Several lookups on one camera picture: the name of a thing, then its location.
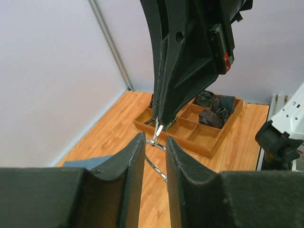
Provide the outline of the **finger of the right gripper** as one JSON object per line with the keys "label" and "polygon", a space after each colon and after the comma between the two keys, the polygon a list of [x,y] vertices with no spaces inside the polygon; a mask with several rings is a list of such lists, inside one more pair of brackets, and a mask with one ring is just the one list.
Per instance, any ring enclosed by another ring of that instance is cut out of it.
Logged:
{"label": "finger of the right gripper", "polygon": [[168,104],[165,104],[166,86],[163,85],[165,65],[169,43],[169,16],[165,0],[140,1],[147,21],[152,45],[154,86],[153,86],[153,117],[170,119]]}
{"label": "finger of the right gripper", "polygon": [[169,124],[234,61],[233,0],[158,1],[158,123]]}

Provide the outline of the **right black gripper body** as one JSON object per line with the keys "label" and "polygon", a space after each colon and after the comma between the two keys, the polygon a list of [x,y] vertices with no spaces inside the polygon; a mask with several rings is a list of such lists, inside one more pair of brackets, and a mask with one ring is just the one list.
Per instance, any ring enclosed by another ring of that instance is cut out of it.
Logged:
{"label": "right black gripper body", "polygon": [[224,0],[223,10],[231,23],[241,21],[241,11],[250,10],[253,7],[253,0]]}

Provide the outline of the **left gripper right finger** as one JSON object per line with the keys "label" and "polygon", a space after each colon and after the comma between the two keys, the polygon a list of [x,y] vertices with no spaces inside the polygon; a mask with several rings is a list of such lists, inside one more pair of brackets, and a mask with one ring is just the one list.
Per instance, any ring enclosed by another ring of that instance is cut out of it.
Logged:
{"label": "left gripper right finger", "polygon": [[166,140],[173,228],[301,228],[304,175],[296,171],[214,172]]}

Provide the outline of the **folded blue cloth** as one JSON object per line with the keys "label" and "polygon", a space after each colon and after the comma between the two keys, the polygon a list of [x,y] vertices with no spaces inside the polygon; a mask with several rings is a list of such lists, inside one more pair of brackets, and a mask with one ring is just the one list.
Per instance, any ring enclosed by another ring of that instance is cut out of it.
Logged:
{"label": "folded blue cloth", "polygon": [[107,156],[94,157],[94,158],[89,158],[89,159],[84,159],[84,160],[66,161],[63,163],[62,167],[85,168],[87,170],[91,170],[94,167],[107,161],[111,157],[112,157],[112,155],[107,155]]}

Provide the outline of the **wooden compartment tray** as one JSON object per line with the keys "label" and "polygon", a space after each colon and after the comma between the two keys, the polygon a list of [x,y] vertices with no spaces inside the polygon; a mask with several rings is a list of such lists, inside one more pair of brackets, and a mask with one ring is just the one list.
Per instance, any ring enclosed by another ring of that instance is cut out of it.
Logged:
{"label": "wooden compartment tray", "polygon": [[204,109],[191,100],[177,113],[175,123],[167,131],[160,133],[158,140],[173,137],[180,147],[207,158],[213,158],[240,116],[243,110],[243,99],[235,99],[234,113],[229,116],[222,129],[199,123],[199,114]]}

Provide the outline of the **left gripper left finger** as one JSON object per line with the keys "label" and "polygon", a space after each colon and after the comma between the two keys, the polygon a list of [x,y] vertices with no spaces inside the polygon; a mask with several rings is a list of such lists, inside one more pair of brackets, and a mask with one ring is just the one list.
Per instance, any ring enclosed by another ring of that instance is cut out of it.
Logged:
{"label": "left gripper left finger", "polygon": [[3,228],[136,228],[145,133],[91,170],[1,168]]}

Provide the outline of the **silver metal keyring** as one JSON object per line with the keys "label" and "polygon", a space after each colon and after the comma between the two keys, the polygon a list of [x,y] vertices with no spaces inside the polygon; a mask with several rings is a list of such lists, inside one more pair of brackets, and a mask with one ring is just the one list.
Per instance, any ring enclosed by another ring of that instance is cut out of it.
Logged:
{"label": "silver metal keyring", "polygon": [[[150,145],[151,147],[160,149],[163,152],[166,152],[165,146],[158,143],[158,138],[160,136],[160,133],[162,132],[162,129],[163,125],[159,124],[158,118],[156,118],[153,137],[151,139],[146,139],[146,144]],[[148,158],[147,155],[145,156],[145,161],[164,180],[164,182],[167,183],[167,176],[156,165],[154,165],[154,163]]]}

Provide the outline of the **dark green rolled tie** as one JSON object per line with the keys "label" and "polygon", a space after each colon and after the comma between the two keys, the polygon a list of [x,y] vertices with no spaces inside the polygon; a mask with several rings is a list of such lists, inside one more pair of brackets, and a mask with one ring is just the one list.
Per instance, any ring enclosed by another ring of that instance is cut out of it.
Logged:
{"label": "dark green rolled tie", "polygon": [[215,99],[215,94],[208,90],[203,90],[196,95],[194,103],[202,107],[211,107],[213,100]]}

